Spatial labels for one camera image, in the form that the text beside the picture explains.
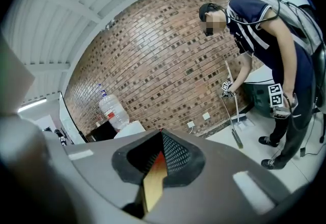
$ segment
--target power outlet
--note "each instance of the power outlet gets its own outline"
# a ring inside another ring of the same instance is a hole
[[[203,118],[204,118],[204,120],[208,120],[210,118],[209,113],[208,112],[207,113],[204,113],[203,114]]]
[[[194,127],[194,126],[195,126],[195,124],[194,124],[194,122],[193,122],[193,121],[191,121],[191,122],[187,123],[187,125],[188,125],[188,127],[189,127],[189,128],[192,128],[192,127]]]

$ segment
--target fluorescent light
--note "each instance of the fluorescent light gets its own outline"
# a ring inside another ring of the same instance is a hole
[[[29,108],[31,108],[33,106],[36,106],[36,105],[39,105],[39,104],[42,104],[42,103],[45,103],[45,102],[46,102],[46,98],[38,100],[36,102],[30,103],[28,105],[25,105],[25,106],[21,107],[20,109],[18,109],[18,112],[20,113],[21,111],[24,111],[26,109],[29,109]]]

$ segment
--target black cap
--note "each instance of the black cap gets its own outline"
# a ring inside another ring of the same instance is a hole
[[[199,18],[202,22],[206,22],[205,13],[208,12],[208,5],[209,3],[205,3],[199,8]]]

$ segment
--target brick wall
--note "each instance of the brick wall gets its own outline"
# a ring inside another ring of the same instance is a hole
[[[170,128],[195,133],[226,120],[218,94],[240,70],[239,53],[226,29],[205,37],[198,8],[228,0],[139,0],[99,33],[86,49],[69,82],[65,100],[78,128],[86,135],[96,126],[101,98],[97,84],[115,94],[130,116],[145,129]],[[239,107],[246,101],[239,92]],[[234,113],[235,105],[228,102]],[[202,114],[211,119],[204,121]]]

